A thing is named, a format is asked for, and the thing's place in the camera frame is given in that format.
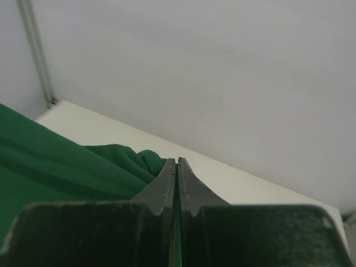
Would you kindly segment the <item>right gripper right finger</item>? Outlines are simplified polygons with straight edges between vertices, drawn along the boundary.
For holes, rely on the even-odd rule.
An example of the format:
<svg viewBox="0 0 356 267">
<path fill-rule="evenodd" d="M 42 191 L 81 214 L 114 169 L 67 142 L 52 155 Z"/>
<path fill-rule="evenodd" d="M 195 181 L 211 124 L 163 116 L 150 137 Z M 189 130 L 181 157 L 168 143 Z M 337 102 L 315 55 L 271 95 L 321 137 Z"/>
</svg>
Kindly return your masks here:
<svg viewBox="0 0 356 267">
<path fill-rule="evenodd" d="M 182 266 L 352 266 L 329 214 L 315 205 L 232 205 L 184 158 L 177 164 Z"/>
</svg>

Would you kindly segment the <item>green t shirt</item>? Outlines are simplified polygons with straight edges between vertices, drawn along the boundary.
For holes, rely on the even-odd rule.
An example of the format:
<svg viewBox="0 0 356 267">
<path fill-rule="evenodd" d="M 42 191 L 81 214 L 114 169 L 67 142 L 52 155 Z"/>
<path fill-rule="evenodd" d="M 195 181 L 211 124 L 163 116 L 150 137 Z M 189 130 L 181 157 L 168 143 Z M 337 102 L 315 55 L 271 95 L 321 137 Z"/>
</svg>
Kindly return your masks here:
<svg viewBox="0 0 356 267">
<path fill-rule="evenodd" d="M 19 213 L 39 202 L 129 201 L 167 159 L 122 145 L 78 145 L 1 106 L 1 248 Z"/>
</svg>

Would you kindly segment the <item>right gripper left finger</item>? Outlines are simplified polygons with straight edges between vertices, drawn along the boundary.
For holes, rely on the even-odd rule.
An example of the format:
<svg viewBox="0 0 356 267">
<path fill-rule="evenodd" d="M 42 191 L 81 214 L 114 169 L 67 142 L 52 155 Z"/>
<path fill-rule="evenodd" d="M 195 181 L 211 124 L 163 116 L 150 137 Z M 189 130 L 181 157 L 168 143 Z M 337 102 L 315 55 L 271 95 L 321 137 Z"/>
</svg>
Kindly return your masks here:
<svg viewBox="0 0 356 267">
<path fill-rule="evenodd" d="M 39 202 L 15 218 L 2 266 L 173 266 L 176 165 L 129 201 Z"/>
</svg>

